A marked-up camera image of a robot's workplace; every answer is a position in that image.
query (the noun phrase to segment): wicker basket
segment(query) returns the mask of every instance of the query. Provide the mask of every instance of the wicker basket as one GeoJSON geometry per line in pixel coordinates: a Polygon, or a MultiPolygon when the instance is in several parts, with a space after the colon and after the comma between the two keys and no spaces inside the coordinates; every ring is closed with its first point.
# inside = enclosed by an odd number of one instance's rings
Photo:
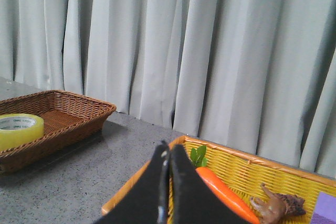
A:
{"type": "MultiPolygon", "coordinates": [[[[187,150],[188,155],[190,155],[192,148],[206,145],[206,157],[208,158],[207,166],[248,204],[250,196],[267,200],[267,196],[265,196],[260,188],[260,184],[263,182],[274,192],[296,194],[303,197],[306,200],[304,208],[307,211],[307,214],[301,217],[284,219],[281,223],[309,223],[319,192],[323,191],[327,194],[336,196],[335,180],[290,168],[255,155],[188,136],[181,136],[175,139],[170,144],[170,147],[175,144],[182,144],[187,150]]],[[[138,170],[105,205],[103,205],[103,215],[113,209],[132,188],[146,169],[147,164],[148,162],[138,170]]],[[[169,202],[170,216],[168,223],[172,223],[172,190],[170,190],[169,202]]]]}
{"type": "Polygon", "coordinates": [[[44,136],[0,152],[0,174],[11,173],[100,130],[116,106],[61,90],[0,102],[0,115],[27,113],[44,119],[44,136]]]}

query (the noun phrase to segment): purple object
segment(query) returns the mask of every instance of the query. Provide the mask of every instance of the purple object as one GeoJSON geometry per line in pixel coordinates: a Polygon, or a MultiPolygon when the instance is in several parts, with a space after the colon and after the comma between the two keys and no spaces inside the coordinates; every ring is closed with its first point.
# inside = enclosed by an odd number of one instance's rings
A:
{"type": "Polygon", "coordinates": [[[336,198],[320,192],[311,224],[336,224],[336,198]]]}

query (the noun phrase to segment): gray countertop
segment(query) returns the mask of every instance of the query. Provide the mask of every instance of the gray countertop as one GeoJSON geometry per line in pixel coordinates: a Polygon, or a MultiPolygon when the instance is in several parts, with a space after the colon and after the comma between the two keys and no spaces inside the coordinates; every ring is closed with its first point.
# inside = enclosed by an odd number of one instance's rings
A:
{"type": "MultiPolygon", "coordinates": [[[[0,100],[38,91],[0,77],[0,100]]],[[[161,140],[180,135],[114,112],[101,132],[0,176],[0,223],[93,223],[161,140]]]]}

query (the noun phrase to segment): curtain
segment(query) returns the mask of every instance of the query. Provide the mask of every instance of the curtain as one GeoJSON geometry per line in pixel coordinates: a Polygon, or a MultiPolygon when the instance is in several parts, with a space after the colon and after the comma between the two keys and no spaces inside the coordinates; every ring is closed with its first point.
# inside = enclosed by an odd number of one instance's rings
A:
{"type": "Polygon", "coordinates": [[[0,0],[0,76],[336,175],[336,0],[0,0]]]}

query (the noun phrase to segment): yellow tape roll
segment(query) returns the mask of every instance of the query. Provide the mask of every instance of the yellow tape roll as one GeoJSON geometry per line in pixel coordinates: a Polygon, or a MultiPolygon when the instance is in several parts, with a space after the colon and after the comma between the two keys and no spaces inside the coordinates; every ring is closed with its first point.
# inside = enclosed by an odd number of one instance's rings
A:
{"type": "Polygon", "coordinates": [[[0,151],[43,137],[44,121],[36,115],[0,115],[0,151]]]}

